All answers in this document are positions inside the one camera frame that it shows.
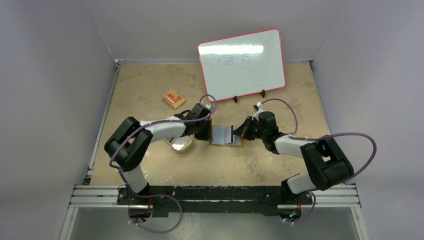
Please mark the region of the yellow leather card holder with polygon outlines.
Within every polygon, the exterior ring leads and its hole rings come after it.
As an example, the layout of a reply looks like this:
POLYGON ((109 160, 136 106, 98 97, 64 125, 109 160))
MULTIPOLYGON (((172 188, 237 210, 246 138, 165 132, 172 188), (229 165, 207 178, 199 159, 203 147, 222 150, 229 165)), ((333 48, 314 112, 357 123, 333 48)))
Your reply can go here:
POLYGON ((210 146, 216 147, 239 147, 244 146, 244 140, 234 134, 234 125, 219 126, 213 125, 211 129, 212 141, 210 146))

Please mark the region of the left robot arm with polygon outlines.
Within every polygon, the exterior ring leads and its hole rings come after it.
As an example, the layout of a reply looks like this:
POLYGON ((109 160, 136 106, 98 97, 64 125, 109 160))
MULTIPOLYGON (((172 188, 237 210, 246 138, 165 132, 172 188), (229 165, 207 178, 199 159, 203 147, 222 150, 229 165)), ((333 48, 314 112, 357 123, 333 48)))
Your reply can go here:
POLYGON ((131 189, 129 197, 132 201, 142 205, 149 199, 149 183, 141 169, 141 162, 150 144, 185 136, 210 141, 214 111, 198 102, 191 110, 160 120, 141 121, 132 116, 123 120, 104 144, 104 150, 110 158, 109 165, 118 170, 131 189))

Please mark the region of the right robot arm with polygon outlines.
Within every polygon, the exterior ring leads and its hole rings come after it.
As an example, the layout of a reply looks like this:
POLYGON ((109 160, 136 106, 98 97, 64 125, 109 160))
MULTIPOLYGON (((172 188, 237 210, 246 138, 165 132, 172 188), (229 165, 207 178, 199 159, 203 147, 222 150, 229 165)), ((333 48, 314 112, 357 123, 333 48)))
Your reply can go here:
POLYGON ((354 174, 354 169, 337 142, 332 138, 321 140, 292 139, 279 131, 275 115, 270 111, 248 116, 233 134, 252 141, 262 140, 265 148, 277 155, 302 158, 307 171, 281 183, 280 196, 288 204, 300 198, 301 193, 325 191, 340 184, 354 174))

